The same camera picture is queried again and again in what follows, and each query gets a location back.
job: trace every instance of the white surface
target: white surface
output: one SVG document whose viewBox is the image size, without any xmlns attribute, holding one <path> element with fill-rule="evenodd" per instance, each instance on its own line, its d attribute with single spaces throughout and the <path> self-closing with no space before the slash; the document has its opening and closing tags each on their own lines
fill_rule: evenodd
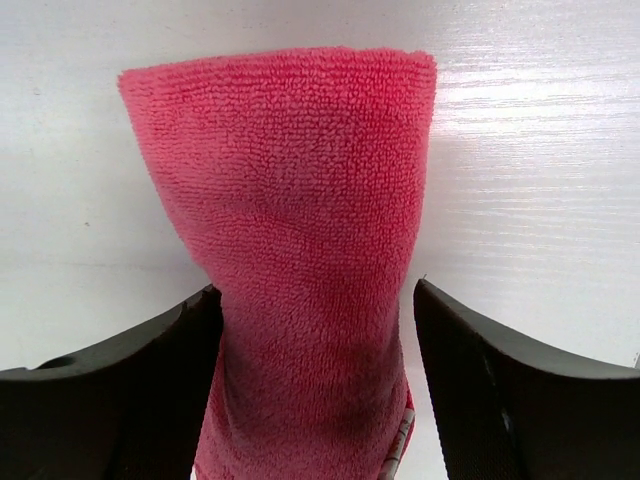
<svg viewBox="0 0 640 480">
<path fill-rule="evenodd" d="M 440 64 L 409 285 L 559 347 L 640 351 L 640 2 L 4 0 L 0 368 L 35 366 L 206 283 L 115 87 L 130 67 L 281 47 L 425 49 Z M 417 429 L 398 479 L 445 478 L 410 288 Z"/>
</svg>

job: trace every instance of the fabric texture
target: fabric texture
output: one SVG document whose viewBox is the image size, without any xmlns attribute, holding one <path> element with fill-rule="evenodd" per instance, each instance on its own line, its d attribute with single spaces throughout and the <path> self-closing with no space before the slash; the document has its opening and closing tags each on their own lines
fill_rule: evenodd
<svg viewBox="0 0 640 480">
<path fill-rule="evenodd" d="M 424 53 L 347 48 L 120 77 L 164 208 L 222 292 L 200 480 L 377 478 L 410 403 L 398 295 L 435 78 Z"/>
</svg>

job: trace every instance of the towel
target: towel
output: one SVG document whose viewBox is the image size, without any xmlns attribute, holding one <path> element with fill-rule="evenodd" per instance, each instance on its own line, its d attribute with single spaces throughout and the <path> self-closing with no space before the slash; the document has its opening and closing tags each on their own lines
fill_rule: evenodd
<svg viewBox="0 0 640 480">
<path fill-rule="evenodd" d="M 412 407 L 398 296 L 435 77 L 424 53 L 347 48 L 120 77 L 167 215 L 222 292 L 199 480 L 381 475 Z"/>
</svg>

